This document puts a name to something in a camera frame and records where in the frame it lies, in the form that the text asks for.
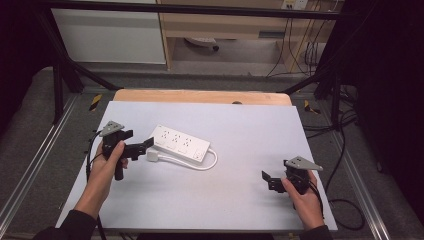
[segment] white table surface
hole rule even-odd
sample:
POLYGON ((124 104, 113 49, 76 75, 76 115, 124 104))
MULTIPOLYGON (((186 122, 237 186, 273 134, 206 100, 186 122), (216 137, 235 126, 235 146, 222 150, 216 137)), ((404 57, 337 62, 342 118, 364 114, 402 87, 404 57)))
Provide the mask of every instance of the white table surface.
MULTIPOLYGON (((157 124, 211 142, 217 165, 196 171, 169 162, 130 161, 112 181, 100 216, 108 229, 173 232, 281 232, 302 230, 287 193, 268 190, 261 177, 285 176, 284 159, 313 161, 296 107, 199 103, 109 102, 98 127, 110 120, 134 130, 127 144, 146 140, 157 124)), ((91 156, 101 138, 97 138, 91 156)), ((208 153, 203 162, 213 161, 208 153)), ((85 187, 85 160, 57 226, 85 187)), ((337 230, 318 177, 325 223, 337 230)))

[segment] human hand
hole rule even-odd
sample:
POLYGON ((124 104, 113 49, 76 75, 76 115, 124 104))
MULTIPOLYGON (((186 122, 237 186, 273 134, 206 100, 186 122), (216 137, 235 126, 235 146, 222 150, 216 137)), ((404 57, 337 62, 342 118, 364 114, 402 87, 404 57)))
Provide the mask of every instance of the human hand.
MULTIPOLYGON (((308 174, 311 179, 310 181, 316 186, 317 179, 315 175, 311 170, 308 170, 308 174)), ((281 179, 281 182, 294 203, 297 214, 300 220, 302 220, 303 228, 307 231, 324 225, 320 203, 312 189, 309 188, 305 194, 300 195, 287 178, 281 179)))
POLYGON ((122 167, 127 168, 128 159, 120 159, 125 148, 125 143, 120 141, 109 159, 102 153, 102 142, 97 147, 96 158, 93 159, 93 167, 81 198, 75 205, 75 210, 87 213, 94 219, 97 218, 103 202, 109 195, 110 185, 115 173, 115 166, 118 161, 122 161, 122 167))

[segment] gray floor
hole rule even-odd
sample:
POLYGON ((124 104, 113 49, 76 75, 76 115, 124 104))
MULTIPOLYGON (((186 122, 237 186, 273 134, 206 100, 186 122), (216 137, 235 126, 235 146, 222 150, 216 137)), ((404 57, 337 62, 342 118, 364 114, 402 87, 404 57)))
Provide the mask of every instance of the gray floor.
MULTIPOLYGON (((139 68, 131 66, 125 71, 104 71, 99 75, 108 81, 128 88, 207 89, 274 92, 283 90, 305 77, 304 74, 282 75, 264 78, 278 59, 278 49, 272 42, 223 40, 219 52, 193 47, 184 41, 177 42, 174 69, 139 68)), ((284 72, 279 66, 276 73, 284 72)), ((87 92, 77 96, 75 108, 50 154, 41 167, 37 178, 9 225, 7 234, 22 234, 39 231, 54 225, 63 204, 72 188, 88 146, 87 140, 96 129, 106 104, 113 92, 104 92, 94 112, 88 111, 95 95, 92 89, 98 85, 85 79, 87 92)), ((292 96, 305 125, 327 125, 323 114, 304 111, 304 100, 311 107, 321 108, 326 101, 314 101, 311 92, 314 85, 292 96)), ((0 167, 3 183, 0 191, 0 206, 5 206, 32 157, 37 153, 44 137, 52 127, 54 110, 52 76, 48 71, 38 74, 23 102, 15 114, 8 131, 0 139, 0 167)), ((375 161, 359 126, 346 127, 346 142, 349 153, 367 184, 381 218, 392 239, 424 239, 423 226, 417 220, 390 175, 376 171, 375 161)), ((330 133, 309 140, 315 161, 324 169, 332 169, 340 152, 330 133)), ((320 174, 323 182, 329 171, 320 174)), ((344 198, 358 203, 344 166, 341 165, 332 181, 328 193, 330 199, 344 198)), ((333 213, 347 225, 359 224, 359 215, 350 206, 336 204, 333 213)), ((373 239, 368 224, 360 231, 339 227, 333 233, 336 239, 373 239)), ((288 233, 275 235, 275 239, 288 239, 288 233)))

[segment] cabinet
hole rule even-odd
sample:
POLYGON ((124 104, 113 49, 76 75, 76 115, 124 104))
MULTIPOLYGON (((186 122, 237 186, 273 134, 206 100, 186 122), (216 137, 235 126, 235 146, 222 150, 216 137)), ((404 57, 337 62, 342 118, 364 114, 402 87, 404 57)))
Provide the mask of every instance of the cabinet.
MULTIPOLYGON (((178 5, 205 5, 225 7, 248 7, 281 9, 282 0, 156 0, 158 4, 178 5)), ((308 1, 305 10, 311 11, 337 11, 341 8, 341 1, 336 5, 335 1, 311 0, 308 1)), ((290 46, 296 60, 306 49, 306 43, 312 42, 319 31, 316 42, 325 43, 332 31, 335 21, 310 20, 310 19, 279 19, 267 17, 244 17, 244 16, 217 16, 195 14, 159 14, 164 43, 165 59, 168 68, 172 68, 172 53, 175 38, 217 38, 217 39, 261 39, 260 32, 283 32, 289 21, 286 36, 292 22, 290 46)), ((281 48, 281 38, 267 38, 276 41, 281 48)), ((286 68, 290 72, 298 71, 294 58, 288 49, 288 37, 284 38, 283 59, 286 68)))

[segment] white power strip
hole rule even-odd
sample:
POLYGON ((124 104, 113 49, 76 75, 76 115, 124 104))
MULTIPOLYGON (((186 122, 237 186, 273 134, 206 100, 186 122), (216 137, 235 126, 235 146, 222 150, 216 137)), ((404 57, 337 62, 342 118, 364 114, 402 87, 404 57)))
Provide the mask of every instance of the white power strip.
POLYGON ((150 137, 154 137, 153 147, 186 160, 201 163, 209 149, 210 142, 157 125, 150 137))

